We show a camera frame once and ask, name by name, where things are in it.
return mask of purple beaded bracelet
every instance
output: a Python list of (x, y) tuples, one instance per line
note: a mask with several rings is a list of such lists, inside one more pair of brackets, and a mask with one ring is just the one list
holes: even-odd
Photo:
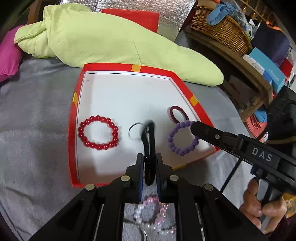
[(180, 148), (177, 148), (174, 144), (174, 135), (178, 132), (179, 129), (181, 128), (185, 128), (185, 127), (188, 127), (188, 126), (192, 126), (192, 124), (194, 123), (195, 121), (185, 121), (185, 122), (181, 122), (181, 123), (177, 123), (175, 125), (175, 128), (169, 133), (169, 139), (168, 139), (168, 142), (169, 142), (169, 147), (170, 149), (172, 150), (172, 152), (176, 153), (176, 154), (179, 154), (180, 156), (184, 156), (185, 154), (188, 154), (190, 151), (194, 151), (195, 149), (195, 146), (198, 145), (199, 141), (198, 141), (198, 137), (197, 136), (194, 136), (195, 139), (192, 141), (192, 144), (188, 147), (186, 147), (184, 150), (181, 150)]

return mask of pink pillow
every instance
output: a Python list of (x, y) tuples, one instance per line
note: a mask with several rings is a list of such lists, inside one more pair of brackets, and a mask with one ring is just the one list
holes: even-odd
[(22, 26), (9, 31), (0, 44), (0, 82), (12, 77), (18, 70), (22, 54), (19, 46), (13, 42), (15, 33)]

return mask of green blanket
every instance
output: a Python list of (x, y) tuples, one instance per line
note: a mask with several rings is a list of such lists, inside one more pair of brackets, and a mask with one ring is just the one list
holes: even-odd
[(82, 4), (50, 5), (44, 20), (21, 27), (15, 43), (37, 58), (85, 63), (139, 64), (175, 72), (182, 80), (219, 85), (223, 74), (203, 55), (178, 46), (130, 20), (91, 12)]

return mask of screw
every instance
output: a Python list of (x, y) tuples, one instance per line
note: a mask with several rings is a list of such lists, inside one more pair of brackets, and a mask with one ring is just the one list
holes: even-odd
[(92, 184), (92, 183), (87, 184), (87, 185), (85, 186), (85, 189), (86, 189), (87, 191), (91, 191), (91, 190), (93, 190), (94, 188), (95, 188), (95, 186), (94, 186), (94, 184)]
[(178, 181), (179, 177), (178, 177), (177, 175), (171, 175), (171, 176), (170, 176), (170, 179), (171, 179), (172, 181)]
[(127, 175), (124, 175), (120, 178), (123, 182), (128, 182), (131, 178)]
[(212, 191), (214, 189), (214, 186), (212, 184), (205, 184), (205, 190), (208, 190), (208, 191)]

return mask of human hand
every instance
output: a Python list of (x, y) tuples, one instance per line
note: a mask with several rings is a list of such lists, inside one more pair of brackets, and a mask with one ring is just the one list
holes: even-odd
[(258, 183), (252, 179), (247, 190), (244, 192), (244, 203), (239, 210), (257, 227), (261, 228), (261, 222), (258, 219), (263, 214), (270, 217), (270, 221), (263, 231), (264, 234), (274, 231), (287, 211), (287, 204), (283, 198), (272, 201), (261, 207), (261, 203), (257, 200)]

